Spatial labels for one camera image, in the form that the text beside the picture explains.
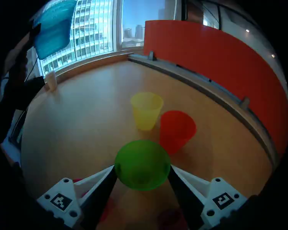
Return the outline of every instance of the beige cup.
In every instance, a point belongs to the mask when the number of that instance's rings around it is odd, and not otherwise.
[[[55,71],[51,71],[45,76],[45,81],[48,83],[50,91],[54,91],[56,87],[58,86],[58,83],[56,82],[56,74]]]

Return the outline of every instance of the building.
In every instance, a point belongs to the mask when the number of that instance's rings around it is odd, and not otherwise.
[[[136,35],[135,38],[137,39],[144,39],[144,33],[143,33],[143,28],[141,25],[137,25],[136,27]]]
[[[132,38],[132,29],[124,29],[124,38]]]
[[[78,0],[66,48],[40,60],[43,74],[113,50],[113,0]]]

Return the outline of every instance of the cable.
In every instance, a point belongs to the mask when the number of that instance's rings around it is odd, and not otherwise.
[[[31,71],[30,71],[29,75],[27,76],[26,80],[29,78],[30,74],[32,73],[32,71],[33,71],[33,69],[34,69],[34,67],[35,67],[35,64],[36,64],[36,62],[37,62],[37,59],[38,59],[38,57],[36,58],[36,61],[35,61],[34,65],[33,65],[33,68],[31,69]]]

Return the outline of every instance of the red cup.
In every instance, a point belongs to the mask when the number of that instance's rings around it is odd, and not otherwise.
[[[186,113],[173,110],[161,116],[160,145],[168,155],[180,150],[195,133],[195,122]]]

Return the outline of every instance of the window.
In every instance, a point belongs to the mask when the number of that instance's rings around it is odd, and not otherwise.
[[[89,42],[89,35],[85,36],[85,42]]]
[[[143,46],[145,21],[173,20],[174,11],[175,1],[155,0],[154,4],[148,4],[147,1],[124,0],[121,46],[123,48]]]
[[[81,37],[81,38],[80,38],[80,44],[81,44],[81,45],[84,44],[84,37]]]
[[[70,43],[56,54],[40,60],[44,75],[77,60],[113,50],[113,1],[77,0]]]

